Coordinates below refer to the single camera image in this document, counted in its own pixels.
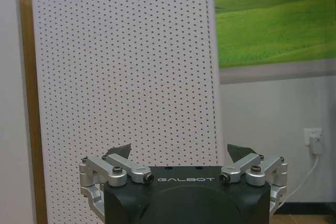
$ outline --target wall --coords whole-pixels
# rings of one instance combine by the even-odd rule
[[[18,0],[0,0],[0,222],[34,223]]]
[[[333,201],[335,195],[336,77],[290,79],[221,86],[227,143],[250,146],[289,163],[289,191],[313,164],[303,128],[322,127],[324,153],[316,172],[290,201]]]

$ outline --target white pegboard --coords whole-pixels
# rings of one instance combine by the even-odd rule
[[[84,156],[223,162],[213,0],[33,0],[49,223],[99,223]]]

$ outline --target wooden board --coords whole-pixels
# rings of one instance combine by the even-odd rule
[[[36,221],[37,224],[47,224],[48,218],[38,106],[32,0],[19,0],[19,2],[32,152],[31,158],[33,163]]]

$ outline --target green grass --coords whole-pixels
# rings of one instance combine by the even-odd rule
[[[216,0],[220,67],[336,57],[335,0]]]

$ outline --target wall outlet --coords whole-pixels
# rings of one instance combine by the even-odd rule
[[[305,146],[310,145],[310,138],[311,137],[320,137],[323,138],[322,128],[309,128],[309,129],[303,129],[304,132],[304,140],[305,140]]]

